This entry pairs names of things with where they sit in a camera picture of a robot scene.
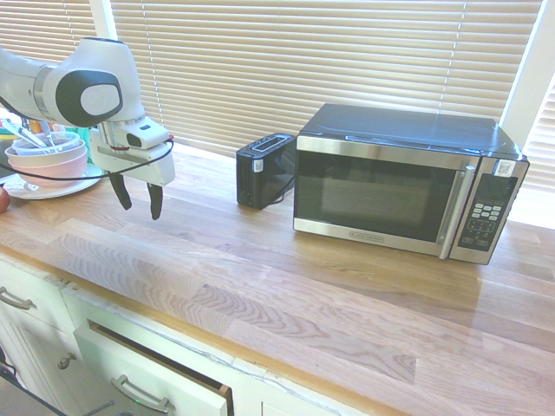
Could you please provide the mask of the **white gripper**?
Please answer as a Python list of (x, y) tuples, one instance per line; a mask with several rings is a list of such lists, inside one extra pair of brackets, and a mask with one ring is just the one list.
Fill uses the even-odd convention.
[(162, 186), (169, 184), (175, 177), (172, 151), (167, 144), (169, 138), (169, 134), (166, 133), (161, 140), (156, 140), (154, 145), (147, 149), (128, 145), (127, 150), (116, 151), (102, 138), (99, 129), (93, 128), (90, 131), (92, 160), (95, 165), (110, 172), (110, 184), (125, 210), (129, 210), (132, 203), (122, 175), (147, 183), (151, 218), (160, 218), (163, 204)]

